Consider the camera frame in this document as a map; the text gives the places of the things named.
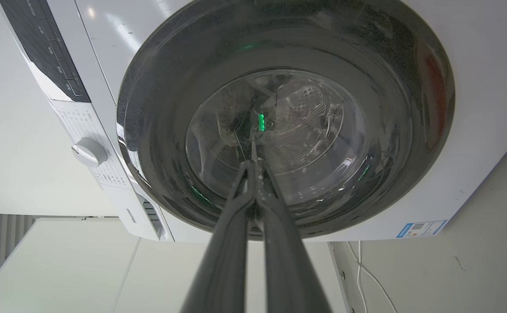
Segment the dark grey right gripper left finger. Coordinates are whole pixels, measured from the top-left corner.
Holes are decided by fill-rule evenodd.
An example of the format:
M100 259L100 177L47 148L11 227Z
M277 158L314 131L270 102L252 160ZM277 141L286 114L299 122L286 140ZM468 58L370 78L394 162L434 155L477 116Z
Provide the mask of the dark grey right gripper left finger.
M243 313L255 169L241 164L232 191L180 310L182 313Z

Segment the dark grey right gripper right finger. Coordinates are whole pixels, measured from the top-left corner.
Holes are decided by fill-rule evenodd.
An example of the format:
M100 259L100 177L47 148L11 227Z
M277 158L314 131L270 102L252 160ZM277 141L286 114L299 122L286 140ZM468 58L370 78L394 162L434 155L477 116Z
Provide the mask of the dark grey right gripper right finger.
M269 165L254 160L265 240L267 311L330 313L331 307Z

